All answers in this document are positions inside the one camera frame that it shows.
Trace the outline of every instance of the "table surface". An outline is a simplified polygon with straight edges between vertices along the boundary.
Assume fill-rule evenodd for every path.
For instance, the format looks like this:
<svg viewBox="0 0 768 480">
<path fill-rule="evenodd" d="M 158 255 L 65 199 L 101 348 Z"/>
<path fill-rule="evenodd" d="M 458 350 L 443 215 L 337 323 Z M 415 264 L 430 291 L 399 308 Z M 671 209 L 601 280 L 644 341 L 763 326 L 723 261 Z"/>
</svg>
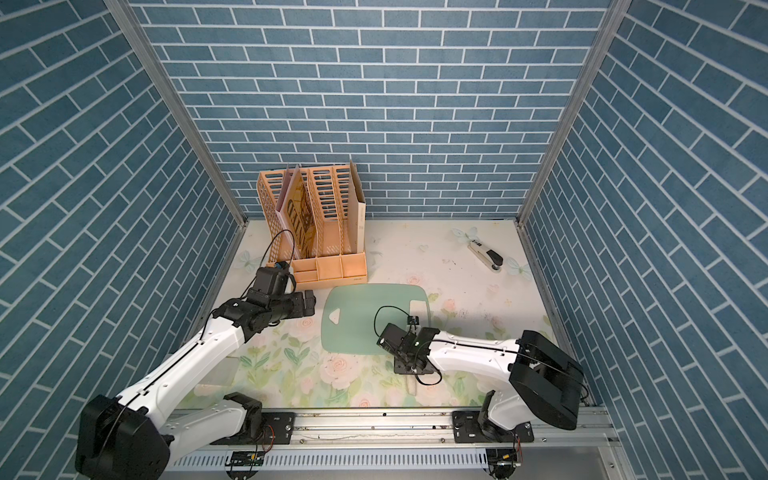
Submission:
<svg viewBox="0 0 768 480">
<path fill-rule="evenodd" d="M 468 249 L 476 237 L 505 258 L 501 272 Z M 216 305 L 242 293 L 270 240 L 266 222 L 249 222 Z M 369 283 L 426 291 L 432 326 L 483 339 L 518 338 L 530 329 L 556 343 L 512 220 L 367 220 L 366 259 Z M 198 385 L 178 408 L 204 408 L 229 392 L 259 399 L 265 408 L 477 406 L 499 387 L 467 372 L 446 372 L 438 385 L 422 386 L 396 375 L 391 356 L 326 352 L 320 319 L 329 291 L 315 290 L 314 316 L 284 320 L 233 353 L 228 360 L 237 371 L 218 382 L 225 385 Z"/>
</svg>

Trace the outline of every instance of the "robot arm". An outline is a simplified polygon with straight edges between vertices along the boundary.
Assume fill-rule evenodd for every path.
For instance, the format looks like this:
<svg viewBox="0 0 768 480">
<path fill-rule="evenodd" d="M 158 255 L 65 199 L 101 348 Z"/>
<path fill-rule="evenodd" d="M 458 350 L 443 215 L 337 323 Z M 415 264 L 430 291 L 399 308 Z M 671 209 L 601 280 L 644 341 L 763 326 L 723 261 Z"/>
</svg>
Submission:
<svg viewBox="0 0 768 480">
<path fill-rule="evenodd" d="M 417 334 L 390 323 L 379 345 L 394 355 L 395 373 L 462 370 L 508 382 L 508 389 L 488 394 L 478 419 L 490 439 L 500 439 L 534 417 L 561 429 L 576 428 L 584 373 L 576 360 L 538 332 L 486 340 L 433 328 Z"/>
<path fill-rule="evenodd" d="M 257 440 L 260 402 L 234 393 L 212 409 L 166 422 L 178 403 L 224 357 L 282 319 L 312 316 L 311 290 L 283 293 L 291 275 L 261 267 L 244 298 L 216 308 L 203 329 L 160 366 L 113 399 L 97 396 L 83 409 L 75 468 L 96 480 L 147 480 L 169 462 L 232 435 Z"/>
</svg>

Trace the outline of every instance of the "green cutting board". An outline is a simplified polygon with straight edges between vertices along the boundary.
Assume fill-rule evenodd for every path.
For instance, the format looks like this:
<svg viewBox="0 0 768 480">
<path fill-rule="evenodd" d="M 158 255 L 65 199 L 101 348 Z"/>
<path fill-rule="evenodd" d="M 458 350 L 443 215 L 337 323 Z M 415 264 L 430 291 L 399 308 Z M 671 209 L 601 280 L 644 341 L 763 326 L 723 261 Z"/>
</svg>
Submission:
<svg viewBox="0 0 768 480">
<path fill-rule="evenodd" d="M 419 325 L 429 326 L 429 301 L 424 289 L 418 285 L 364 283 L 337 286 L 331 290 L 323 307 L 320 323 L 323 348 L 331 353 L 386 355 L 384 349 L 376 345 L 378 336 L 373 332 L 373 316 L 382 305 L 394 305 L 410 312 L 411 300 L 425 303 L 427 318 L 419 315 Z M 338 324 L 330 319 L 336 310 L 339 310 Z M 376 320 L 379 333 L 387 323 L 408 329 L 406 315 L 398 309 L 385 308 L 379 312 Z"/>
</svg>

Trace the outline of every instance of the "brick wall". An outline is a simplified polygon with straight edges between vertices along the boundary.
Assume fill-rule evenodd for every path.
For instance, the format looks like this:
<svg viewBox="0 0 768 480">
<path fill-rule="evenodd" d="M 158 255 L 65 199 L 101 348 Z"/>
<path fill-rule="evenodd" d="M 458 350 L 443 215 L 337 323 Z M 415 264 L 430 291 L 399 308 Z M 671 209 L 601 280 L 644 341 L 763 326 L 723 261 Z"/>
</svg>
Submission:
<svg viewBox="0 0 768 480">
<path fill-rule="evenodd" d="M 244 210 L 347 162 L 374 216 L 513 217 L 609 0 L 134 2 Z"/>
<path fill-rule="evenodd" d="M 531 217 L 638 478 L 768 478 L 766 27 L 634 0 Z"/>
<path fill-rule="evenodd" d="M 0 72 L 0 478 L 71 478 L 83 405 L 178 347 L 235 225 L 100 0 L 1 0 Z"/>
</svg>

